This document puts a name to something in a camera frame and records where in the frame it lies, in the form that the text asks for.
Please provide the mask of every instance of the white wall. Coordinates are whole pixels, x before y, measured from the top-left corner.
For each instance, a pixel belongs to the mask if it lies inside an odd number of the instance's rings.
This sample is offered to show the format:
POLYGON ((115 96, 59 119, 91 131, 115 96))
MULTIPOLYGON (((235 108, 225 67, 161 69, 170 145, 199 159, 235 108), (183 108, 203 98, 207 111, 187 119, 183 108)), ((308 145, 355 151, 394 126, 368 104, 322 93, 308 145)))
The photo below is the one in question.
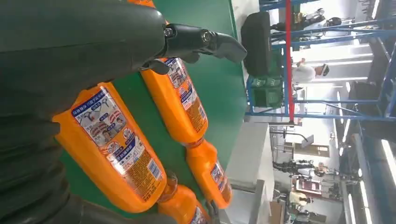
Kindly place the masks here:
POLYGON ((249 188, 264 180, 267 200, 272 201, 275 180, 268 124, 242 124, 226 174, 231 182, 249 188))

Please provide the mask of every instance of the plastic bottle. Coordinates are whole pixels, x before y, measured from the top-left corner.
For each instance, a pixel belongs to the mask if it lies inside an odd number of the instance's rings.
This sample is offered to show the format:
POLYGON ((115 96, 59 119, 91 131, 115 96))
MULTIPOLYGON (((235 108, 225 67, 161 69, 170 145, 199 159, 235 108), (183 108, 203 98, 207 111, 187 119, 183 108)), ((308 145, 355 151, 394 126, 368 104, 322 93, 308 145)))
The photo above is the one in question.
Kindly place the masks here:
POLYGON ((148 7, 155 8, 154 3, 153 3, 152 0, 128 0, 128 2, 137 4, 137 5, 142 5, 142 6, 148 6, 148 7))
POLYGON ((227 176, 217 160, 216 148, 206 140, 186 149, 186 160, 207 201, 220 209, 231 202, 232 191, 227 176))
POLYGON ((188 146, 198 144, 208 128, 208 119, 180 58, 168 58, 167 75, 141 71, 171 137, 188 146))
POLYGON ((158 211, 174 218, 177 224, 208 224, 209 216, 188 187, 177 184, 168 174, 168 183, 158 201, 158 211))
POLYGON ((164 62, 170 67, 167 75, 152 70, 141 71, 141 75, 171 137, 186 146, 187 163, 207 201, 213 200, 225 209, 231 201, 231 186, 217 160, 216 148, 204 140, 208 128, 206 112, 183 61, 168 58, 164 62))
POLYGON ((142 212, 159 199, 165 171, 111 83, 81 91, 53 121, 56 140, 114 205, 142 212))

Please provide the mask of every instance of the cartoon illustration on label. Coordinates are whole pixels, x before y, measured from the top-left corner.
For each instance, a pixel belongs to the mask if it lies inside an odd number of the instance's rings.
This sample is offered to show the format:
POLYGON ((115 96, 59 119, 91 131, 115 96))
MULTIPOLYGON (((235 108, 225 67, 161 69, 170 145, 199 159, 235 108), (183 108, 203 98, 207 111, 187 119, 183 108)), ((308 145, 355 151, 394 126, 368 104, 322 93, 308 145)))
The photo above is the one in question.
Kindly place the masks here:
POLYGON ((185 110, 188 110, 198 97, 197 92, 195 91, 194 86, 192 86, 190 81, 187 81, 187 86, 187 91, 183 91, 180 93, 180 100, 185 110))
POLYGON ((126 121, 106 89, 71 111, 97 146, 108 143, 125 126, 126 121))
POLYGON ((168 76, 175 89, 179 88, 187 79, 186 69, 180 58, 168 58, 165 64, 170 68, 168 76))
POLYGON ((124 128, 124 130, 122 131, 122 136, 125 139, 129 139, 129 137, 131 137, 131 135, 132 135, 131 129, 129 129, 128 127, 124 128))
POLYGON ((206 220, 204 214, 198 206, 195 209, 194 218, 192 218, 190 224, 208 224, 208 220, 206 220))
POLYGON ((118 150, 120 148, 120 145, 118 144, 118 142, 113 141, 110 144, 108 144, 107 146, 107 152, 109 154, 113 153, 114 151, 118 150))
POLYGON ((170 67, 169 79, 180 97, 180 102, 190 118, 194 130, 201 131, 207 118, 197 91, 188 77, 187 69, 179 58, 169 58, 165 63, 170 67))
POLYGON ((218 189, 223 196, 225 201, 229 201, 231 199, 231 186, 228 183, 227 177, 224 174, 223 168, 220 166, 219 161, 214 164, 214 167, 211 171, 212 179, 216 182, 218 189))
POLYGON ((224 172, 223 169, 221 168, 219 161, 214 164, 214 167, 211 171, 211 175, 213 180, 216 182, 218 188, 220 191, 223 191, 224 189, 224 182, 225 182, 225 177, 224 177, 224 172))

